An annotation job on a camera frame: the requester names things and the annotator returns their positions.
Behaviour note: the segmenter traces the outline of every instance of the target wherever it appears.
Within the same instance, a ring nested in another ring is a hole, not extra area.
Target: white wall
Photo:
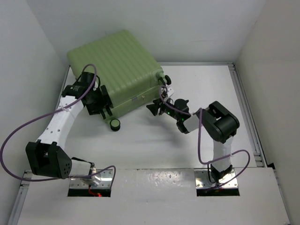
[[[58,55],[122,29],[158,61],[234,61],[265,0],[26,0]]]
[[[268,163],[300,224],[300,1],[268,0],[237,63]]]
[[[65,68],[25,0],[0,3],[0,143],[17,126],[55,108]],[[29,169],[25,154],[47,120],[17,133],[4,161],[22,176]],[[20,182],[0,168],[0,224],[7,223]]]

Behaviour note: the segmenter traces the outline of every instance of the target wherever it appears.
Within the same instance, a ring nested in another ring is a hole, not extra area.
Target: green suitcase
[[[96,66],[101,85],[106,86],[112,102],[112,115],[103,109],[105,121],[159,98],[159,86],[166,83],[161,66],[127,30],[73,49],[67,58],[76,78],[86,64]],[[92,67],[86,71],[94,72]]]

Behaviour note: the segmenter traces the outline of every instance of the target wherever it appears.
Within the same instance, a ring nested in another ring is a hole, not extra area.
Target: red wire
[[[90,187],[89,187],[89,193],[93,196],[97,196],[97,197],[101,197],[102,195],[100,193],[94,193],[91,191]]]

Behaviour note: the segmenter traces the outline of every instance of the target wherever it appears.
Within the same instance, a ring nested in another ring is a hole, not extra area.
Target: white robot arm
[[[163,89],[161,98],[153,101],[154,104],[147,105],[147,108],[154,116],[163,113],[168,114],[177,121],[178,129],[188,134],[199,128],[200,113],[193,115],[189,113],[188,100],[177,99],[173,104],[167,91]],[[211,176],[218,182],[232,170],[230,157],[215,161],[221,157],[231,154],[233,136],[236,135],[240,126],[239,120],[219,102],[215,101],[208,108],[202,110],[202,125],[213,139],[213,163],[211,164]]]
[[[68,133],[80,111],[86,107],[90,115],[101,114],[105,118],[104,110],[111,115],[111,100],[106,87],[99,87],[97,82],[94,88],[76,104],[69,108],[67,105],[75,102],[91,85],[93,73],[82,72],[80,80],[73,85],[67,85],[60,97],[57,109],[62,111],[54,114],[49,125],[37,139],[26,146],[26,154],[32,172],[35,175],[65,179],[70,176],[86,176],[93,172],[94,164],[78,158],[70,159],[64,152]]]

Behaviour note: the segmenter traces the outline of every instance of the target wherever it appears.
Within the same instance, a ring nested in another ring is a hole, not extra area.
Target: white platform
[[[196,197],[191,169],[118,170],[110,198],[67,197],[68,180],[31,183],[18,225],[288,224],[271,168],[238,183],[240,196]]]
[[[228,66],[163,66],[172,79],[173,99],[189,99],[192,112],[219,101],[240,121],[240,128],[232,143],[232,150],[253,152],[245,122]],[[66,81],[73,84],[75,77],[70,69]],[[121,129],[110,130],[100,115],[89,116],[83,110],[75,120],[64,151],[70,157],[93,161],[97,168],[115,165],[119,169],[202,168],[197,156],[198,131],[182,134],[176,120],[167,116],[154,117],[142,106],[120,118]],[[213,141],[202,129],[202,158],[213,157]],[[247,155],[232,157],[234,167],[243,167]],[[256,167],[251,154],[250,167]]]
[[[288,224],[272,169],[256,167],[228,66],[163,68],[172,78],[174,99],[189,99],[192,111],[218,100],[240,120],[232,149],[251,155],[250,168],[238,178],[240,196],[196,197],[192,168],[204,167],[197,160],[197,132],[182,134],[167,115],[154,117],[143,106],[121,117],[121,130],[112,132],[100,116],[82,111],[65,151],[97,168],[115,165],[112,197],[67,197],[69,180],[31,183],[18,225]],[[73,82],[69,71],[66,83]],[[212,140],[204,129],[202,157],[212,159]],[[236,172],[246,161],[244,154],[232,158]]]

